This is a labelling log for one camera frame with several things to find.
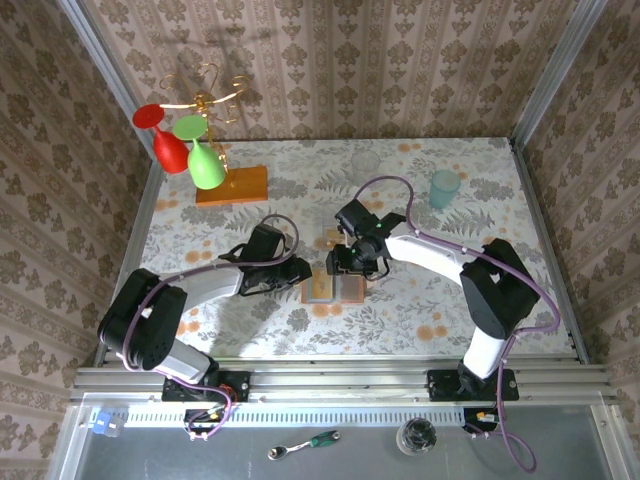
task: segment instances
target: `green handle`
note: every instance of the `green handle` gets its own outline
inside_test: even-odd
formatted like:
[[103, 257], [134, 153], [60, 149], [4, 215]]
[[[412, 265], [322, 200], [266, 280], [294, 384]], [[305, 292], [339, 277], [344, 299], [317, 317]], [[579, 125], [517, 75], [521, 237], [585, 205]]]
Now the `green handle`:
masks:
[[333, 445], [340, 439], [340, 434], [337, 430], [331, 430], [329, 432], [324, 432], [319, 435], [313, 437], [311, 441], [311, 448], [314, 447], [328, 447], [329, 445]]

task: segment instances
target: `aluminum frame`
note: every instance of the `aluminum frame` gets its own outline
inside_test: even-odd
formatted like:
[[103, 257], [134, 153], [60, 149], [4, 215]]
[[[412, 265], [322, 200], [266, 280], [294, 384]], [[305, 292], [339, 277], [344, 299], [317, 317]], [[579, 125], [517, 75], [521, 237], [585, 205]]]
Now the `aluminum frame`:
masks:
[[549, 236], [549, 231], [546, 228], [544, 215], [542, 214], [542, 209], [540, 208], [535, 189], [533, 188], [533, 182], [531, 181], [531, 176], [529, 175], [529, 170], [527, 169], [524, 153], [518, 146], [518, 143], [515, 141], [511, 142], [511, 151], [513, 152], [513, 156], [515, 158], [516, 169], [518, 170], [518, 175], [520, 176], [520, 183], [522, 184], [524, 197], [527, 200], [527, 205], [529, 205], [529, 211], [531, 212], [531, 217], [533, 218], [533, 226], [535, 227], [538, 238], [540, 239], [542, 254], [545, 257], [545, 262], [547, 263], [547, 267], [549, 269], [549, 277], [551, 278], [551, 283], [553, 284], [553, 291], [556, 294], [558, 308], [560, 310], [560, 313], [562, 314], [562, 319], [564, 320], [565, 326], [569, 330], [569, 333], [571, 334], [571, 337], [573, 339], [573, 345], [576, 349], [578, 359], [581, 362], [588, 364], [590, 363], [590, 361], [589, 354], [587, 353], [587, 347], [585, 346], [584, 339], [582, 338], [582, 333], [580, 331], [580, 326], [578, 325], [578, 320], [573, 311], [571, 300], [569, 298], [569, 292], [567, 291], [567, 287], [564, 283], [564, 278], [562, 277], [562, 272], [560, 270], [560, 264], [558, 263], [558, 258], [556, 257], [553, 250], [551, 237]]
[[[491, 406], [490, 402], [437, 402], [429, 399], [426, 371], [455, 368], [457, 358], [409, 358], [381, 360], [359, 357], [331, 359], [222, 358], [226, 370], [253, 373], [249, 403], [244, 410], [283, 412], [283, 408], [310, 408], [331, 412], [354, 407], [363, 415], [378, 415], [402, 409], [424, 412], [425, 408]], [[626, 435], [616, 392], [603, 365], [582, 365], [575, 359], [513, 356], [508, 368], [516, 372], [520, 400], [506, 402], [507, 409], [530, 406], [591, 406], [594, 421], [615, 479], [638, 478], [633, 449]], [[154, 413], [175, 415], [177, 410], [210, 407], [210, 403], [166, 404], [160, 401], [164, 377], [156, 373], [127, 372], [109, 353], [102, 368], [78, 370], [76, 388], [63, 424], [63, 435], [49, 477], [74, 478], [96, 407], [132, 408], [148, 405]], [[259, 428], [260, 422], [253, 427]]]
[[[185, 411], [182, 404], [140, 404], [123, 408], [94, 407], [87, 424], [92, 428], [98, 414], [107, 412], [122, 420], [123, 428], [184, 428]], [[233, 415], [224, 424], [227, 428], [332, 428], [343, 427], [396, 427], [412, 418], [429, 420], [436, 427], [462, 427], [465, 425], [464, 408], [452, 406], [422, 407], [310, 407], [289, 406], [274, 411], [272, 405], [244, 403], [235, 405]], [[194, 422], [194, 426], [206, 422]]]
[[579, 1], [513, 131], [520, 148], [533, 135], [606, 5], [606, 0]]
[[[99, 29], [90, 21], [91, 17], [87, 14], [82, 2], [78, 0], [60, 0], [60, 6], [67, 14], [73, 27], [78, 32], [78, 36], [87, 48], [87, 51], [89, 52], [89, 55], [96, 67], [104, 77], [107, 86], [111, 92], [113, 92], [118, 105], [127, 118], [133, 117], [133, 114], [139, 106], [138, 102], [135, 100], [131, 90], [127, 87], [120, 70], [117, 68], [116, 63], [113, 61], [113, 58], [109, 53], [109, 49], [105, 47], [105, 43], [99, 33]], [[135, 129], [135, 132], [140, 139], [140, 142], [147, 150], [149, 157], [154, 159], [153, 134], [148, 130], [140, 130], [138, 128]], [[118, 294], [131, 272], [140, 265], [145, 238], [149, 231], [149, 226], [151, 225], [151, 218], [153, 217], [153, 207], [158, 198], [160, 186], [164, 177], [164, 170], [160, 164], [155, 160], [152, 160], [149, 176], [147, 177], [144, 192], [140, 200], [138, 213], [136, 214], [136, 218], [133, 222], [131, 236], [129, 237], [127, 250], [125, 251], [124, 258], [122, 260], [122, 266], [120, 267], [120, 273], [118, 274], [118, 280], [116, 281], [116, 288], [114, 289], [112, 300]], [[106, 345], [100, 343], [94, 357], [94, 366], [100, 365], [100, 362], [106, 352]]]

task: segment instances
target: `wooden base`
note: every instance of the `wooden base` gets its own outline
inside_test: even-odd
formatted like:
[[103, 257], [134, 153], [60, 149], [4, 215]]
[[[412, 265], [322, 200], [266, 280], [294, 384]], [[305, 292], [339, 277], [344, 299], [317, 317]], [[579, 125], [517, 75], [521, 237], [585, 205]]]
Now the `wooden base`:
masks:
[[229, 205], [267, 200], [267, 167], [231, 168], [224, 182], [196, 192], [196, 206]]

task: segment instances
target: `table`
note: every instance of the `table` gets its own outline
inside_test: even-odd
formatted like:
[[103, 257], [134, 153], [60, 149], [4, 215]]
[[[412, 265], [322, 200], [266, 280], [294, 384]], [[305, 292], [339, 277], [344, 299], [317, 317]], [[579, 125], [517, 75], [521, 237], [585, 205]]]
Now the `table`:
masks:
[[397, 427], [338, 426], [341, 438], [327, 448], [267, 459], [274, 443], [293, 445], [323, 427], [225, 428], [208, 442], [190, 442], [181, 429], [127, 428], [117, 439], [91, 435], [77, 480], [459, 480], [615, 478], [607, 465], [588, 407], [523, 407], [509, 412], [509, 427], [522, 434], [538, 457], [535, 476], [518, 469], [499, 438], [472, 441], [459, 429], [436, 428], [433, 450], [407, 457], [396, 446]]
[[[269, 213], [292, 218], [301, 232], [298, 255], [324, 265], [322, 218], [357, 190], [351, 155], [373, 150], [378, 174], [407, 178], [416, 190], [412, 217], [423, 229], [479, 248], [509, 240], [533, 278], [555, 298], [548, 266], [514, 163], [503, 138], [240, 142], [226, 145], [231, 166], [264, 164], [269, 200], [199, 209], [188, 173], [165, 178], [146, 238], [141, 266], [175, 272], [204, 265], [249, 238]], [[462, 186], [444, 210], [430, 207], [429, 179], [438, 169], [460, 175]], [[397, 182], [374, 185], [361, 197], [373, 213], [403, 212], [407, 192]], [[291, 229], [277, 224], [290, 237]], [[551, 314], [538, 302], [525, 325]], [[364, 305], [302, 305], [300, 289], [207, 302], [184, 313], [178, 338], [213, 356], [426, 355], [461, 356], [474, 324], [462, 290], [428, 270], [393, 263], [392, 274], [369, 284]], [[514, 353], [571, 355], [564, 325], [533, 334]]]

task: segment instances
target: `wooden block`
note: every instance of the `wooden block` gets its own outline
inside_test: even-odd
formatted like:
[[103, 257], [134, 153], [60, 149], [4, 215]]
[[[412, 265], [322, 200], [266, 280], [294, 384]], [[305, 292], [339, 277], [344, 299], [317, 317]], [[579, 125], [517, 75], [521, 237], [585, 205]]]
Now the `wooden block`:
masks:
[[211, 190], [196, 192], [196, 206], [229, 205], [267, 200], [267, 167], [231, 168], [224, 182]]
[[312, 268], [311, 278], [302, 287], [301, 303], [332, 303], [335, 300], [335, 278], [327, 275], [324, 268]]
[[340, 303], [364, 303], [364, 278], [355, 275], [340, 275]]

